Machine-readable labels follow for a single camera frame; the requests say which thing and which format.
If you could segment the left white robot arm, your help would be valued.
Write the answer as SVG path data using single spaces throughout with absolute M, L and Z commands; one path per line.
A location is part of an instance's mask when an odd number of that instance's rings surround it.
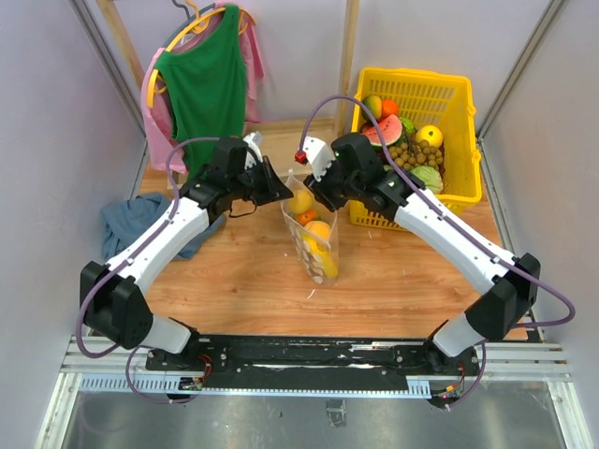
M 192 329 L 153 314 L 144 296 L 187 243 L 231 214 L 235 201 L 259 207 L 292 197 L 262 154 L 262 140 L 258 132 L 243 138 L 216 138 L 212 161 L 176 189 L 167 210 L 148 230 L 107 263 L 90 262 L 84 267 L 76 323 L 76 342 L 83 354 L 90 358 L 107 354 L 85 347 L 82 329 L 88 326 L 115 348 L 159 349 L 182 370 L 198 363 L 200 347 L 191 341 Z

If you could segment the orange peach toy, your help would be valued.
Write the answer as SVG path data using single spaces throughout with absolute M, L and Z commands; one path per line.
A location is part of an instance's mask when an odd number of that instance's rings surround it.
M 304 226 L 304 228 L 324 241 L 329 240 L 331 228 L 330 225 L 324 221 L 312 221 Z

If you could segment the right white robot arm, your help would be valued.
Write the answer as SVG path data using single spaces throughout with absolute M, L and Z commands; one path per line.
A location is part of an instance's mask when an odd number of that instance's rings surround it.
M 385 170 L 365 136 L 351 133 L 332 144 L 306 137 L 295 158 L 311 167 L 304 183 L 328 210 L 339 210 L 349 200 L 363 203 L 426 241 L 479 294 L 429 336 L 423 354 L 433 373 L 450 371 L 459 355 L 482 340 L 502 340 L 532 308 L 539 261 L 529 253 L 516 257 L 482 237 L 413 174 Z

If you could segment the yellow banana toy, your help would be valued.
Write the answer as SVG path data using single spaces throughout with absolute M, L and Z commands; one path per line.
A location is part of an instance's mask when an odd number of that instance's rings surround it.
M 302 257 L 313 276 L 319 278 L 336 278 L 338 276 L 337 264 L 329 249 L 322 246 L 318 239 L 304 236 L 302 250 Z

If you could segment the clear polka dot zip bag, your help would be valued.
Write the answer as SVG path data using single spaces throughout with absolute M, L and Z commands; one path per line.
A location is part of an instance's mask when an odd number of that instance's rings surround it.
M 285 186 L 293 196 L 281 212 L 298 258 L 313 282 L 332 285 L 339 276 L 338 213 L 322 206 L 293 169 Z

